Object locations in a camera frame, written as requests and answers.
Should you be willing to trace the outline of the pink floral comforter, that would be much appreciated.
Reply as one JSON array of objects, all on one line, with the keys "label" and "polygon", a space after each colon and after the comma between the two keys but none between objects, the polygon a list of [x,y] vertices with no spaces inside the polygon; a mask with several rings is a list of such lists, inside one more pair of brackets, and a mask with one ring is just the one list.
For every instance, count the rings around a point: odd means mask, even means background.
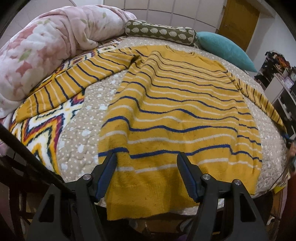
[{"label": "pink floral comforter", "polygon": [[69,57],[122,35],[133,13],[114,6],[64,6],[44,13],[1,48],[1,118]]}]

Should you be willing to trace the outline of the geometric patterned fleece blanket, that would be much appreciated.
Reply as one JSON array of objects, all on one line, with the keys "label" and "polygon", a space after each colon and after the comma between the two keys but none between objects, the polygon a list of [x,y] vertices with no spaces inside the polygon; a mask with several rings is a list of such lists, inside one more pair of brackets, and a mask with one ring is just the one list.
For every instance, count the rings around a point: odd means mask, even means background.
[{"label": "geometric patterned fleece blanket", "polygon": [[[120,36],[105,40],[100,42],[97,48],[64,61],[51,76],[43,81],[43,83],[69,70],[81,61],[87,60],[99,53],[115,49],[124,39],[123,36]],[[83,106],[84,97],[85,91],[82,91],[55,109],[46,111],[33,118],[28,118],[21,123],[16,123],[15,117],[11,118],[11,133],[16,136],[44,166],[58,175],[60,174],[56,155],[58,140],[63,129]]]}]

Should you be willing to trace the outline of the teal corduroy pillow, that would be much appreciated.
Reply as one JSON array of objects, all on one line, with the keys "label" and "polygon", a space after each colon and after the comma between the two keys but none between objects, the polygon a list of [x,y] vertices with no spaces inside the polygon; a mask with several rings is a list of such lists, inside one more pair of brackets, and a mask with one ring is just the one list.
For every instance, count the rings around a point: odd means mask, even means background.
[{"label": "teal corduroy pillow", "polygon": [[214,54],[241,70],[257,72],[254,63],[246,52],[230,39],[212,32],[197,32],[198,44],[207,52]]}]

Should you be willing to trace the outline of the beige dotted quilt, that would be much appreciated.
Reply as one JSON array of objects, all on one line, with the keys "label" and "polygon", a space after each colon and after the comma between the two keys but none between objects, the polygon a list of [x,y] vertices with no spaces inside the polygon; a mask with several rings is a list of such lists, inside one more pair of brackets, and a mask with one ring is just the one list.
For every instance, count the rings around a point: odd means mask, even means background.
[{"label": "beige dotted quilt", "polygon": [[[118,47],[139,45],[169,45],[185,52],[194,51],[202,56],[221,62],[230,72],[246,84],[263,93],[263,88],[246,72],[226,60],[195,47],[184,46],[165,40],[128,37]],[[98,139],[107,106],[120,85],[125,71],[88,86],[85,90],[81,109],[64,127],[57,147],[57,162],[61,176],[66,182],[75,181],[83,174],[91,172],[98,163]],[[259,197],[274,187],[283,188],[290,175],[285,168],[287,148],[277,127],[251,101],[247,105],[255,119],[262,141],[263,160],[261,173],[254,197]]]}]

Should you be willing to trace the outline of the pale wardrobe doors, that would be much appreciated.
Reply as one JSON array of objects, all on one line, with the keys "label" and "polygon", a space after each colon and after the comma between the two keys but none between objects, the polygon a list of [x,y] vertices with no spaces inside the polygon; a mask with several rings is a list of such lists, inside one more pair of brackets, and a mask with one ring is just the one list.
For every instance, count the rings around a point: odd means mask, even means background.
[{"label": "pale wardrobe doors", "polygon": [[227,1],[218,0],[121,0],[103,2],[133,13],[153,24],[183,26],[195,31],[216,32]]}]

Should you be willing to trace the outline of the yellow striped knit sweater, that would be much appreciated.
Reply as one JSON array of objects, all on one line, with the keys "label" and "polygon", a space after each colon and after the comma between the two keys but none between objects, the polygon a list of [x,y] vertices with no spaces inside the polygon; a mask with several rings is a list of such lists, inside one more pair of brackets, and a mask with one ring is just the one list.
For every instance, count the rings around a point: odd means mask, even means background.
[{"label": "yellow striped knit sweater", "polygon": [[167,45],[126,47],[80,62],[32,93],[21,122],[51,110],[97,81],[126,71],[103,119],[98,159],[117,155],[105,200],[109,220],[144,218],[194,206],[177,155],[215,179],[240,179],[255,194],[262,166],[249,99],[284,124],[269,100],[220,62]]}]

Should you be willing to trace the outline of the brown wooden door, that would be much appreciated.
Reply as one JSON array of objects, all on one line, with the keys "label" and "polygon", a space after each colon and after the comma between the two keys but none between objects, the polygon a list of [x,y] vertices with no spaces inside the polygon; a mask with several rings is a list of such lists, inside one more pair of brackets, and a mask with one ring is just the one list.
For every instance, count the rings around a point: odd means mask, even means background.
[{"label": "brown wooden door", "polygon": [[247,1],[229,0],[217,34],[222,35],[246,51],[259,18],[259,10]]}]

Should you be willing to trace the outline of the olive hedgehog bolster pillow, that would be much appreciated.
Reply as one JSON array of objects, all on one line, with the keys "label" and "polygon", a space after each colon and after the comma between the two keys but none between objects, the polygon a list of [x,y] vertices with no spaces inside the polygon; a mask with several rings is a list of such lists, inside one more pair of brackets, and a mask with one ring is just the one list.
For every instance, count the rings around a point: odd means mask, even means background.
[{"label": "olive hedgehog bolster pillow", "polygon": [[156,25],[144,20],[129,20],[125,25],[127,36],[155,38],[187,46],[194,45],[196,32],[189,27]]}]

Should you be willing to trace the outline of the cluttered white shelf unit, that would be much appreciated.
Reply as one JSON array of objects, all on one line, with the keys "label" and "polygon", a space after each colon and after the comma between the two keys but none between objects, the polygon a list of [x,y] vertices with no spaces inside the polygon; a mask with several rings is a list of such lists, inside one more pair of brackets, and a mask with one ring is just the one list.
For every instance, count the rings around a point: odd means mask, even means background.
[{"label": "cluttered white shelf unit", "polygon": [[287,135],[295,139],[295,67],[283,54],[267,51],[254,79],[261,85],[268,100],[280,115]]}]

